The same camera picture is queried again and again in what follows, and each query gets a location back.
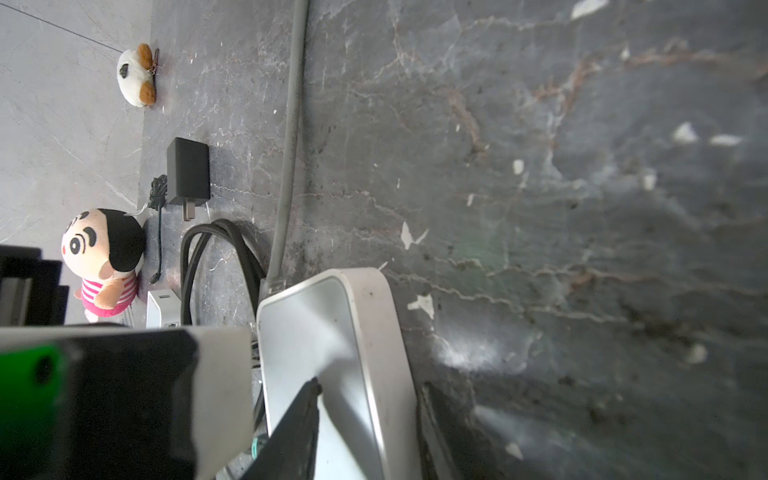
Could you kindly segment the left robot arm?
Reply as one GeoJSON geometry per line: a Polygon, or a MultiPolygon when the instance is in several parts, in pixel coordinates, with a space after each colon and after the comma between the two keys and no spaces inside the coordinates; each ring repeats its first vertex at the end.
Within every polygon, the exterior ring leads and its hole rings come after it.
{"type": "Polygon", "coordinates": [[[61,265],[1,250],[1,475],[211,479],[253,432],[243,328],[67,325],[61,265]]]}

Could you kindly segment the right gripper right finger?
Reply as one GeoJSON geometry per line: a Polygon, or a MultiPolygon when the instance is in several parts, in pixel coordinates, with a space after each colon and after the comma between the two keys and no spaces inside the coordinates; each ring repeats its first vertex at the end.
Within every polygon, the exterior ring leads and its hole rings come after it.
{"type": "Polygon", "coordinates": [[[431,382],[417,391],[417,437],[424,479],[461,479],[449,440],[453,428],[446,396],[431,382]]]}

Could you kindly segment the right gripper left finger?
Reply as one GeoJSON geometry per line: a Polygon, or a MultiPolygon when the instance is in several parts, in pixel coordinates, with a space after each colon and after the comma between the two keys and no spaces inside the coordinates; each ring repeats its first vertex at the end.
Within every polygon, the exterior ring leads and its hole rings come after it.
{"type": "Polygon", "coordinates": [[[255,457],[241,479],[313,479],[319,437],[317,377],[304,383],[271,434],[254,439],[255,457]]]}

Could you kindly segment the black power adapter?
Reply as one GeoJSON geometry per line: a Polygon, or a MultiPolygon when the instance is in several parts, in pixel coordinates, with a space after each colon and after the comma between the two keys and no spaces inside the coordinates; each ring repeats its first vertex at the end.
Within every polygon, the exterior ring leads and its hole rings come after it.
{"type": "Polygon", "coordinates": [[[167,149],[166,173],[151,182],[148,208],[157,213],[158,265],[149,280],[156,284],[163,272],[162,219],[167,205],[182,207],[182,218],[195,218],[196,208],[211,198],[209,146],[195,140],[175,137],[167,149]]]}

